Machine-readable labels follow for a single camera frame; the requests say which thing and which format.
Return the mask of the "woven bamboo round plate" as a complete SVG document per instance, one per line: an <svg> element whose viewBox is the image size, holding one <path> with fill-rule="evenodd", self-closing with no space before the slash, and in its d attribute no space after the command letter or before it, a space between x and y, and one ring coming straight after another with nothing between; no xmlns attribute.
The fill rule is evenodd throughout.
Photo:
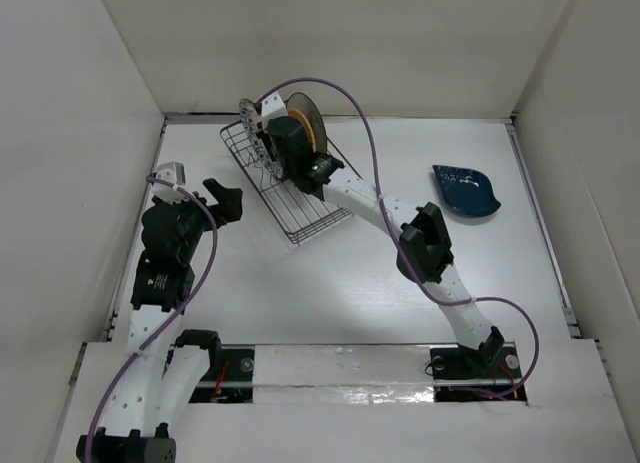
<svg viewBox="0 0 640 463"><path fill-rule="evenodd" d="M316 151L315 135L314 135L311 123L307 118L307 116L297 108L290 108L287 110L287 112L290 117L294 118L297 122L301 124L301 126L305 131L307 139L311 145L312 151L315 152Z"/></svg>

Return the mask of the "beige plate with tree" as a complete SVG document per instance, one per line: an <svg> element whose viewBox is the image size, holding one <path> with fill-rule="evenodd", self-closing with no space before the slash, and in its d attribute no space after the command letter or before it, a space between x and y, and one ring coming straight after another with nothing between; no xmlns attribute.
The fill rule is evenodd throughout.
<svg viewBox="0 0 640 463"><path fill-rule="evenodd" d="M301 110L309 119L316 140L316 151L319 153L327 152L327 133L322 119L322 115L313 100L306 94L301 92L293 93L286 101L287 110L297 108Z"/></svg>

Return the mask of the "blue floral white plate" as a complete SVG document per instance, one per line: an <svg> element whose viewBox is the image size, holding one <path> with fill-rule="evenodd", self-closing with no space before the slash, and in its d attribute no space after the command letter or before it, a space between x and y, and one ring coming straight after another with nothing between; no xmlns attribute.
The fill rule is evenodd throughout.
<svg viewBox="0 0 640 463"><path fill-rule="evenodd" d="M242 98L239 102L239 115L242 128L261 166L276 179L282 180L285 170L278 161L277 151L265 132L262 106L248 98Z"/></svg>

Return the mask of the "dark blue leaf plate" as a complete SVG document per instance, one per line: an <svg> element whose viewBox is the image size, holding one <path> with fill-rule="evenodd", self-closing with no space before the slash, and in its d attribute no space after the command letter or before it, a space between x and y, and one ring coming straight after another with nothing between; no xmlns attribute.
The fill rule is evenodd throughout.
<svg viewBox="0 0 640 463"><path fill-rule="evenodd" d="M448 165L433 165L432 170L444 203L459 216L485 218L501 208L484 173Z"/></svg>

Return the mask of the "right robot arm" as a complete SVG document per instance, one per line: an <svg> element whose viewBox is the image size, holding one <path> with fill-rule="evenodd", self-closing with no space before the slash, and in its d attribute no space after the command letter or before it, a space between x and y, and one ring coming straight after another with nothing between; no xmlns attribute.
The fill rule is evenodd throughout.
<svg viewBox="0 0 640 463"><path fill-rule="evenodd" d="M310 126L300 117L279 116L261 124L284 176L302 193L344 208L386 233L396 246L396 266L421 286L449 322L474 376L498 364L504 345L499 329L480 311L454 264L452 243L440 208L413 206L385 196L373 184L311 143Z"/></svg>

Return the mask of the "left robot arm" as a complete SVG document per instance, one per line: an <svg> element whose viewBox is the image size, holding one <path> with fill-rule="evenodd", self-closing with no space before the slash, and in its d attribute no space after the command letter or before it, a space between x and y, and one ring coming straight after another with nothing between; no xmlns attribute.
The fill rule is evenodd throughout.
<svg viewBox="0 0 640 463"><path fill-rule="evenodd" d="M221 341L212 330L181 329L181 320L209 276L191 260L202 236L243 214L243 192L204 181L214 204L180 183L152 175L152 204L141 217L143 250L130 300L126 359L78 439L81 462L173 462L175 432L201 379L222 370Z"/></svg>

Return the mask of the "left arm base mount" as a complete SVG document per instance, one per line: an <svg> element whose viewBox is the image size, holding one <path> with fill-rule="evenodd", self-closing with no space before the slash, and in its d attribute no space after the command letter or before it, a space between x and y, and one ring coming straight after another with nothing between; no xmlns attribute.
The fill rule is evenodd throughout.
<svg viewBox="0 0 640 463"><path fill-rule="evenodd" d="M243 404L253 401L254 346L223 346L214 368L196 385L191 404Z"/></svg>

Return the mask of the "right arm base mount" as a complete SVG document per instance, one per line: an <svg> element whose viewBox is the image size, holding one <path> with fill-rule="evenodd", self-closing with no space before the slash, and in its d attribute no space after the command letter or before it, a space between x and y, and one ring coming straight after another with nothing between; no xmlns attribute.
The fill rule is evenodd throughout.
<svg viewBox="0 0 640 463"><path fill-rule="evenodd" d="M424 368L433 379L437 403L504 402L527 399L522 369L516 349L503 347L490 363L476 358L474 352L458 346L429 349L430 360Z"/></svg>

